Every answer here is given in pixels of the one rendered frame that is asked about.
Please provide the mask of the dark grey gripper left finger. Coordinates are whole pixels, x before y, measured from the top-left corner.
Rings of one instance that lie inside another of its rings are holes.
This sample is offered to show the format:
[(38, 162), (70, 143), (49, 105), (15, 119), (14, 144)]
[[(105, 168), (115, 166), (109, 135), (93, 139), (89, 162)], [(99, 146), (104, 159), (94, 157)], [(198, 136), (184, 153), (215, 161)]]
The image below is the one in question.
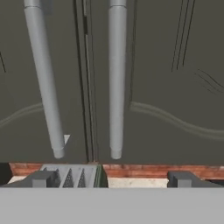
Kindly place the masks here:
[(60, 175), (56, 171), (35, 171), (22, 180), (4, 185), (4, 187), (18, 188), (47, 188), (59, 186)]

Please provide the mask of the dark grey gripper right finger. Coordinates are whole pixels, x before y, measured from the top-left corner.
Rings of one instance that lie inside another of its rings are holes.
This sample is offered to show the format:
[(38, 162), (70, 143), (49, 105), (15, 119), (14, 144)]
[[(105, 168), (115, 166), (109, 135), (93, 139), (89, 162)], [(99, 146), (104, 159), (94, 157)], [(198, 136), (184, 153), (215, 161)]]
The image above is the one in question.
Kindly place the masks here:
[(167, 187), (222, 187), (221, 181), (202, 180), (190, 171), (169, 171)]

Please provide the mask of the dark grey cabinet door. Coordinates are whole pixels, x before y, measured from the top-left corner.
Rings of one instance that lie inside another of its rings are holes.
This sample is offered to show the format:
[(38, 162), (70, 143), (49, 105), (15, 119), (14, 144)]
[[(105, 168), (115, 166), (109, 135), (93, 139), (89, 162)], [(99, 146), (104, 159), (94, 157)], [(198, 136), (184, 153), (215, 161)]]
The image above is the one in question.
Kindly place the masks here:
[(121, 164), (224, 165), (224, 0), (126, 0)]
[(65, 156), (53, 155), (25, 22), (23, 0), (0, 0), (0, 162), (85, 163), (87, 140), (74, 0), (50, 0), (46, 33)]

